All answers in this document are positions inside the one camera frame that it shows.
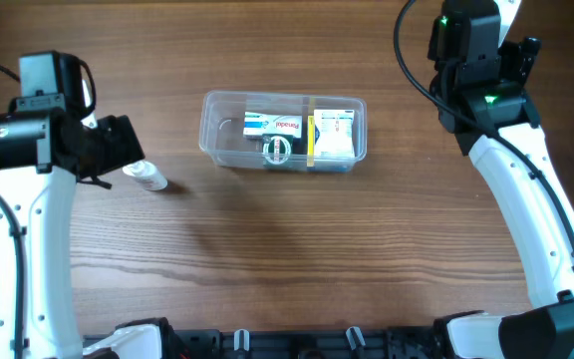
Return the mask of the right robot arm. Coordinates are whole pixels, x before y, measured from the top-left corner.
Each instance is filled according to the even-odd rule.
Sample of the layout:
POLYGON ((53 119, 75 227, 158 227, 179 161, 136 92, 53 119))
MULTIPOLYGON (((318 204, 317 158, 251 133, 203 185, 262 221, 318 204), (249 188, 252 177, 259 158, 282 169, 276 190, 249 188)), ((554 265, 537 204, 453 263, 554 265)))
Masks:
POLYGON ((525 90, 540 43, 505 38, 516 10, 513 1, 444 2, 430 37, 430 94, 498 203, 531 309, 458 315, 445 331, 460 358, 574 358, 574 210, 525 90))

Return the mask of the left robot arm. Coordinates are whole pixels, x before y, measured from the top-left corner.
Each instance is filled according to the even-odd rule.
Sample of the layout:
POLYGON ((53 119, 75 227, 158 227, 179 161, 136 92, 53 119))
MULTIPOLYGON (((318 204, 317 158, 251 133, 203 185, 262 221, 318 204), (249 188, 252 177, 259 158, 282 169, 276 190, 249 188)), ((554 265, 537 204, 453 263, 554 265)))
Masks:
POLYGON ((21 93, 0 114, 0 358, 82 358, 70 222, 79 183, 144 158, 126 116, 88 127, 91 70, 57 51, 24 55, 21 93))

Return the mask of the white medicine box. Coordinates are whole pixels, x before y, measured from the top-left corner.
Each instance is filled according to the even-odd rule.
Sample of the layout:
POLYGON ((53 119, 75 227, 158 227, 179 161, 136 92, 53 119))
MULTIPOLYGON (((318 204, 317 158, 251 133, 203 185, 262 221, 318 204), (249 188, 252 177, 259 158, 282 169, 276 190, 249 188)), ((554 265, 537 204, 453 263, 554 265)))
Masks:
POLYGON ((315 157, 352 158, 354 110, 315 110, 315 157))

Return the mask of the white Panadol box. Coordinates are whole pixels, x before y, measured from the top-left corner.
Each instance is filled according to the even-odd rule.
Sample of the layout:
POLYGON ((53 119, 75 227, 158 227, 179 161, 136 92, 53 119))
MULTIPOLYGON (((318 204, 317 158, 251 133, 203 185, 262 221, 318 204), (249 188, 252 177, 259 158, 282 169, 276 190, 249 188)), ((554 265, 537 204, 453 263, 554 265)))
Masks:
POLYGON ((268 115, 246 112, 244 116, 243 136, 260 138, 264 135, 302 137, 302 118, 293 115, 268 115))

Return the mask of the green Zam-Buk box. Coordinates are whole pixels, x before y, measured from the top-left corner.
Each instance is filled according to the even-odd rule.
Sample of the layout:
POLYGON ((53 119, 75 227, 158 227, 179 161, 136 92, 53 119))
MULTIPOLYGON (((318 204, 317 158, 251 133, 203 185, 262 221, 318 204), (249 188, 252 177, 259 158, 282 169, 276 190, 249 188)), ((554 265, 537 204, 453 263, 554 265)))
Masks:
POLYGON ((262 157, 266 167, 284 167, 290 160, 292 150, 292 136, 268 134, 262 137, 262 157))

